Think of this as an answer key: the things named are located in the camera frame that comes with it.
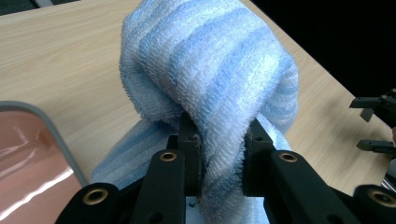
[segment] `fabric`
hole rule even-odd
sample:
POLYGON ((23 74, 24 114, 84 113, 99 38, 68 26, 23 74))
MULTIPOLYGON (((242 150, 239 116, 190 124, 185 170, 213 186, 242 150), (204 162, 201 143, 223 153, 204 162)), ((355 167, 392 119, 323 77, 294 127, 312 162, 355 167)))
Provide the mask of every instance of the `fabric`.
POLYGON ((237 0, 146 0, 122 26, 120 78, 141 120, 92 173, 120 189, 142 177, 187 111, 203 140, 202 196, 187 223, 266 223, 241 189, 244 135, 258 119, 277 149, 297 114, 298 71, 269 27, 237 0))

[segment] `terry cloth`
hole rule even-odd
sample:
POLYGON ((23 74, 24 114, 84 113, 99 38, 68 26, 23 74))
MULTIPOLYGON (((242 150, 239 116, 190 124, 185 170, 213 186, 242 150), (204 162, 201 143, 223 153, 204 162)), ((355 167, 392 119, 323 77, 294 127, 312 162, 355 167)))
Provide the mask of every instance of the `terry cloth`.
POLYGON ((277 149, 297 114, 298 71, 270 28, 238 0, 146 0, 122 25, 120 79, 141 120, 94 169, 120 189, 144 176, 187 111, 203 141, 202 196, 187 223, 268 222, 241 189, 255 118, 277 149))

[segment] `towel fold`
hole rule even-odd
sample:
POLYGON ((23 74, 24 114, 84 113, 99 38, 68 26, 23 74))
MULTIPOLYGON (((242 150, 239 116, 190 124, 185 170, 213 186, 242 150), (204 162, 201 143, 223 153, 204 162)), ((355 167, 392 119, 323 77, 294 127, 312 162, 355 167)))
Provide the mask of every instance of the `towel fold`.
POLYGON ((238 0, 146 0, 122 26, 120 78, 140 120, 92 172, 120 189, 142 177, 187 111, 203 140, 202 197, 187 223, 266 223, 241 189, 255 118, 277 149, 297 114, 298 71, 269 27, 238 0))

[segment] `wooden table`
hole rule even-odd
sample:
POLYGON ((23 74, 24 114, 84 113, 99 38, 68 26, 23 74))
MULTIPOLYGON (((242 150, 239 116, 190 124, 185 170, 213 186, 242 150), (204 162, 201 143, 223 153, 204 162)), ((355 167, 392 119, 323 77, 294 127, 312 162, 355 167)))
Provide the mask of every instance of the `wooden table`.
MULTIPOLYGON (((299 114, 287 133, 332 187, 351 194, 379 185, 390 158, 356 148, 362 138, 391 140, 378 118, 365 122, 340 83, 249 1, 300 69, 299 114)), ((0 100, 41 108, 83 174, 139 120, 120 83, 120 28, 137 0, 84 0, 0 17, 0 100)))

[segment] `screw hole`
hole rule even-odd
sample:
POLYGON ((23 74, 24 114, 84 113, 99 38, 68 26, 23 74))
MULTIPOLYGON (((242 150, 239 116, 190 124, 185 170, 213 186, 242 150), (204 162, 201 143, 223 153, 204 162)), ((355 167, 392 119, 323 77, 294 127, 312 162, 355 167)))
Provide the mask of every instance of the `screw hole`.
POLYGON ((370 198, 386 207, 396 208, 396 198, 392 197, 391 195, 387 194, 386 192, 376 190, 376 189, 369 189, 368 194, 370 198))
POLYGON ((163 214, 154 212, 148 216, 148 223, 160 223, 163 221, 163 214))
POLYGON ((101 203, 108 195, 108 191, 106 189, 91 189, 88 191, 82 201, 87 205, 95 205, 101 203))
POLYGON ((288 162, 296 162, 297 161, 297 157, 291 155, 290 153, 281 153, 279 155, 279 157, 283 161, 288 161, 288 162))
POLYGON ((177 157, 177 154, 173 152, 164 152, 161 154, 161 160, 162 161, 174 161, 177 157))
POLYGON ((195 141, 196 139, 197 139, 196 135, 191 135, 191 136, 187 137, 187 140, 189 140, 189 141, 195 141))
POLYGON ((331 214, 327 216, 327 220, 332 224, 343 224, 343 219, 338 217, 337 215, 331 214))

